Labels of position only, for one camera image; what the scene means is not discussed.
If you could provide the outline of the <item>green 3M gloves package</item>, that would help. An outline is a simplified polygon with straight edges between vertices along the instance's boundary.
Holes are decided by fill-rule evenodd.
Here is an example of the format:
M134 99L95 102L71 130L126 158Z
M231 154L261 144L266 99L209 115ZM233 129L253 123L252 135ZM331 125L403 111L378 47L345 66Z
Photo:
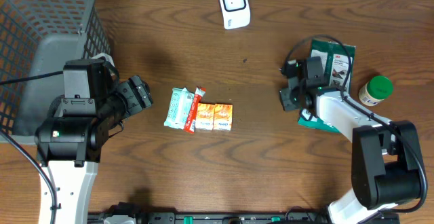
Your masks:
M341 86L347 79L345 91L351 88L352 74L349 72L348 56L341 45L335 41L321 41L314 39L311 42L311 57L320 57L325 78L329 86ZM306 109L301 111L298 124L307 128L338 133L338 130L323 120L311 115Z

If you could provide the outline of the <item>teal wet wipes pack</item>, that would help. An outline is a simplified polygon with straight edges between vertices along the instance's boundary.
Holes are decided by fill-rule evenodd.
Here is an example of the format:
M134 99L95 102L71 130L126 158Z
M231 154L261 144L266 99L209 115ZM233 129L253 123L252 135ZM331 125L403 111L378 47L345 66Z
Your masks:
M183 129L189 116L194 96L195 94L189 92L186 88L173 88L164 126Z

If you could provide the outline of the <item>red stick sachet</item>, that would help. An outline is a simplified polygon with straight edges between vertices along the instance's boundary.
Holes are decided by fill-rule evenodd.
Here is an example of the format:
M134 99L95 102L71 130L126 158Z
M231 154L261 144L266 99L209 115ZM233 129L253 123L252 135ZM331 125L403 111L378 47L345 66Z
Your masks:
M196 87L195 95L193 97L193 102L192 102L188 117L186 119L186 123L184 125L184 131L186 131L188 133L191 133L191 134L195 133L195 120L196 120L196 115L197 115L197 107L198 107L198 104L201 101L201 99L205 93L206 93L205 88L203 88L201 86Z

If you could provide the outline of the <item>green lid jar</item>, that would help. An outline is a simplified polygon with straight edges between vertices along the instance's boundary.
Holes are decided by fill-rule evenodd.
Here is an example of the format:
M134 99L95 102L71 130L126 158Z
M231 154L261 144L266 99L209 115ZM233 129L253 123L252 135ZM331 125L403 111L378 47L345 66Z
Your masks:
M392 81L382 75L373 77L359 90L359 100L366 106L372 107L390 97L394 91Z

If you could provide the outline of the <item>orange tissue pack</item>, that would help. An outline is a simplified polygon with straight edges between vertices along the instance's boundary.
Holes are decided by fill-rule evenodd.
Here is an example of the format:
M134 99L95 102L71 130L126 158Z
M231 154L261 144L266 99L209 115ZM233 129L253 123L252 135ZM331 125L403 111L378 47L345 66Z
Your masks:
M212 130L214 126L214 104L199 103L195 128L201 130Z
M230 131L232 122L233 105L215 104L213 129Z

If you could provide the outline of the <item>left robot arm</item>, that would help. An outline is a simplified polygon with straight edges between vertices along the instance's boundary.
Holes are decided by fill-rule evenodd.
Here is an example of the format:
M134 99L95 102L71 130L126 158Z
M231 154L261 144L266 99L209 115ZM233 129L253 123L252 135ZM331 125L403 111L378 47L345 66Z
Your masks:
M37 158L50 180L41 189L40 223L86 223L102 146L109 132L152 105L146 82L119 80L107 60L82 59L63 68L58 114L36 130Z

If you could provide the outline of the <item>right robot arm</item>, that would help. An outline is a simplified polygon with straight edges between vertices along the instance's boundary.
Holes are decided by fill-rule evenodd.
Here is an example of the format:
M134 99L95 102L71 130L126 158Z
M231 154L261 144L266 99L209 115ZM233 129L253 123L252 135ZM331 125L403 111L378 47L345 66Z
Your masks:
M352 144L352 188L326 208L328 223L365 223L416 200L425 202L428 181L417 130L409 121L394 122L353 100L344 87L328 86L319 57L287 60L280 90L285 111L309 110Z

